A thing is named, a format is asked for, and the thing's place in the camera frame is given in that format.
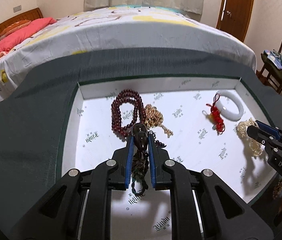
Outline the black pendant with braided cord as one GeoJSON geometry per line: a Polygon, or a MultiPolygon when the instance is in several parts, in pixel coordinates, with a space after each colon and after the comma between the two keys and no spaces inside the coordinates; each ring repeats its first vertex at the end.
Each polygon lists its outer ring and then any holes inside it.
{"type": "Polygon", "coordinates": [[[144,192],[149,188],[146,183],[145,176],[149,169],[148,160],[148,132],[146,126],[142,123],[136,123],[132,127],[133,143],[137,148],[132,160],[132,193],[136,197],[143,196],[144,192]]]}

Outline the red knot tassel charm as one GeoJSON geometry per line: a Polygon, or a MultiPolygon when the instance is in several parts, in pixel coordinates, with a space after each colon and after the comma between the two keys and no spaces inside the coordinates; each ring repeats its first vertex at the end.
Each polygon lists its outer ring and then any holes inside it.
{"type": "Polygon", "coordinates": [[[213,124],[213,129],[217,132],[217,135],[222,135],[225,131],[224,120],[221,118],[221,113],[216,107],[216,103],[219,101],[220,93],[216,93],[213,97],[212,104],[206,103],[206,106],[210,108],[210,112],[202,111],[205,117],[213,124]]]}

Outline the green white jewelry box tray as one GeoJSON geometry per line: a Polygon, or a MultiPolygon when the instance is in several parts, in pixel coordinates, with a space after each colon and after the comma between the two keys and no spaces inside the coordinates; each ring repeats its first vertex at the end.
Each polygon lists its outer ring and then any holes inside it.
{"type": "Polygon", "coordinates": [[[144,104],[163,115],[162,126],[153,132],[172,160],[189,170],[215,172],[246,203],[255,202],[273,181],[276,172],[267,155],[253,155],[247,138],[240,138],[239,121],[224,120],[225,132],[217,135],[202,111],[210,112],[219,90],[235,94],[244,107],[242,121],[269,116],[241,79],[213,77],[158,77],[117,80],[85,85],[76,83],[67,125],[62,171],[87,171],[110,159],[126,145],[111,127],[111,105],[124,89],[136,91],[144,104]]]}

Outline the white jade bangle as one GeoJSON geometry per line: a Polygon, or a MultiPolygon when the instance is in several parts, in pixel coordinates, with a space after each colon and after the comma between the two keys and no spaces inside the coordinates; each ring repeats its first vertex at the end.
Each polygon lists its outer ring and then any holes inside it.
{"type": "Polygon", "coordinates": [[[244,114],[241,100],[228,90],[219,90],[215,94],[215,106],[221,116],[230,120],[238,121],[244,114]]]}

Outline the wooden chair with clothes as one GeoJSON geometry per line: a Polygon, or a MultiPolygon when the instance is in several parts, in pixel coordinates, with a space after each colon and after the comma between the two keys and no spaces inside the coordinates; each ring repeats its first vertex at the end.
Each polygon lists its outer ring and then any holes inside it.
{"type": "Polygon", "coordinates": [[[264,50],[261,53],[263,66],[256,71],[258,79],[272,87],[278,94],[282,92],[282,42],[279,50],[264,50]]]}

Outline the brown wooden door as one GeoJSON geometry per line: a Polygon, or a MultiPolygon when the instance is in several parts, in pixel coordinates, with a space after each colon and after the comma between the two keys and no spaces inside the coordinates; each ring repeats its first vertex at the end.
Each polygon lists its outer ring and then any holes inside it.
{"type": "Polygon", "coordinates": [[[217,29],[241,42],[247,35],[254,0],[221,0],[217,29]]]}

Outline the bed with white patterned sheet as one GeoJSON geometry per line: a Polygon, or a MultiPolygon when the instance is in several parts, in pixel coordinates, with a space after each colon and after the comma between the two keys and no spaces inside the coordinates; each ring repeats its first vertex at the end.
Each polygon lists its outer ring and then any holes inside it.
{"type": "Polygon", "coordinates": [[[224,56],[253,69],[257,67],[255,53],[236,37],[170,9],[109,7],[56,21],[0,58],[0,102],[17,89],[34,67],[93,50],[191,49],[224,56]]]}

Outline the pink pillow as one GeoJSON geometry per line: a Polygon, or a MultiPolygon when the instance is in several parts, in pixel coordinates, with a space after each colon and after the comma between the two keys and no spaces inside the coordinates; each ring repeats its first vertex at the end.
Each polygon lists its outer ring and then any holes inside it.
{"type": "Polygon", "coordinates": [[[52,17],[38,18],[16,32],[8,35],[0,41],[0,58],[6,55],[12,48],[31,37],[49,24],[54,24],[57,21],[52,17]]]}

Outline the orange pillow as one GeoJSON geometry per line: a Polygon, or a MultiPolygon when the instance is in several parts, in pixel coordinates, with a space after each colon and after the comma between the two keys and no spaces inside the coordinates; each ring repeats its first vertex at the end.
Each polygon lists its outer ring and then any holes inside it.
{"type": "Polygon", "coordinates": [[[8,35],[16,32],[17,30],[24,28],[28,26],[31,23],[31,20],[21,20],[18,22],[15,22],[8,27],[6,27],[1,33],[0,33],[0,41],[7,37],[8,35]]]}

